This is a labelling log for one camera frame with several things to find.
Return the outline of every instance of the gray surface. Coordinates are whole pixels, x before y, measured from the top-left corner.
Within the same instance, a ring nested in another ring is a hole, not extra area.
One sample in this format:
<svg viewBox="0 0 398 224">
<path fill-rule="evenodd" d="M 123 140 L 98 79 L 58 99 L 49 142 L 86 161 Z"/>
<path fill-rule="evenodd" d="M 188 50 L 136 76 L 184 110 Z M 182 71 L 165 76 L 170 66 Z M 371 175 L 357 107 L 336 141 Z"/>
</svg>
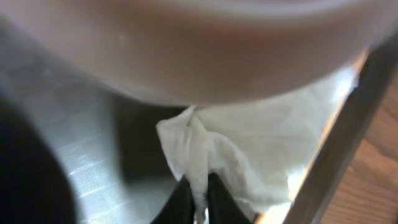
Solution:
<svg viewBox="0 0 398 224">
<path fill-rule="evenodd" d="M 153 219 L 175 186 L 155 124 L 178 110 L 99 88 L 9 30 L 0 30 L 0 88 L 57 155 L 82 223 Z"/>
</svg>

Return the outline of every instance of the white cloth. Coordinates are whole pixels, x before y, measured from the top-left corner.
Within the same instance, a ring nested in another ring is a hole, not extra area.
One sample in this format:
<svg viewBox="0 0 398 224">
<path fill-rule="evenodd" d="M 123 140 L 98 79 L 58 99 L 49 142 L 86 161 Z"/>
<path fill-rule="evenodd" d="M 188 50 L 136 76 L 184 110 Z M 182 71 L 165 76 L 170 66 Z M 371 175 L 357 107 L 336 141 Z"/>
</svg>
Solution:
<svg viewBox="0 0 398 224">
<path fill-rule="evenodd" d="M 355 69 L 266 100 L 191 106 L 157 131 L 177 180 L 191 183 L 197 209 L 206 207 L 208 174 L 216 172 L 239 203 L 264 213 L 290 202 L 289 190 L 318 151 L 323 127 L 347 96 Z"/>
</svg>

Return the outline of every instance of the brown wooden surface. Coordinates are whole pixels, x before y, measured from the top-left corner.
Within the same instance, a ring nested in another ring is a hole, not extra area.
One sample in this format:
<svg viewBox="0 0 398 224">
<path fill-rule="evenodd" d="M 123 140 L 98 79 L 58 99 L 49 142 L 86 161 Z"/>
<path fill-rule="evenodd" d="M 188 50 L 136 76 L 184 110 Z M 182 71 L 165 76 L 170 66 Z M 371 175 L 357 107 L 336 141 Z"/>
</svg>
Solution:
<svg viewBox="0 0 398 224">
<path fill-rule="evenodd" d="M 398 77 L 384 97 L 321 223 L 397 221 Z"/>
</svg>

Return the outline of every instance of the tiled surface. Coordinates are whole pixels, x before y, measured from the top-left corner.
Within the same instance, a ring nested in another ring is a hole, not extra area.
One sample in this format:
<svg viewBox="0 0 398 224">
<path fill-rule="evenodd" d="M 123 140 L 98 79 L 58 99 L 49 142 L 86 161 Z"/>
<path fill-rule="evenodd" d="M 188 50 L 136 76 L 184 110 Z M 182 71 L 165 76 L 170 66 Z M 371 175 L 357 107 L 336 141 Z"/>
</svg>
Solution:
<svg viewBox="0 0 398 224">
<path fill-rule="evenodd" d="M 26 40 L 0 28 L 0 88 L 57 155 L 81 223 L 149 223 L 175 186 L 155 124 L 178 111 L 103 90 Z"/>
</svg>

